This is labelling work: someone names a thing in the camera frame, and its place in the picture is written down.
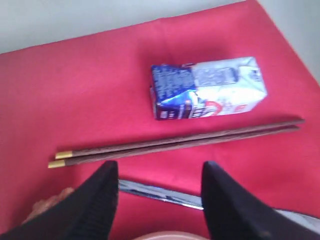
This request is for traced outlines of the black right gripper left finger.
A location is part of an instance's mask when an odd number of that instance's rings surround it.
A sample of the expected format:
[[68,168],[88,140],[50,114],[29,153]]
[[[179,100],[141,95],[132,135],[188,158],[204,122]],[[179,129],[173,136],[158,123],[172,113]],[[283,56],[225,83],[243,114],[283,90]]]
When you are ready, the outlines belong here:
[[55,206],[2,234],[2,240],[106,240],[119,193],[118,164],[106,161]]

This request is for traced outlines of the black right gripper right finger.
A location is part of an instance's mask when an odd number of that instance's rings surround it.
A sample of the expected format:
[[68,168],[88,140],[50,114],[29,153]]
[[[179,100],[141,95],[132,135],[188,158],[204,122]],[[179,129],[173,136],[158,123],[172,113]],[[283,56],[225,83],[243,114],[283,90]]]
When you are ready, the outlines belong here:
[[213,161],[202,167],[201,202],[212,240],[320,238],[319,218],[268,206]]

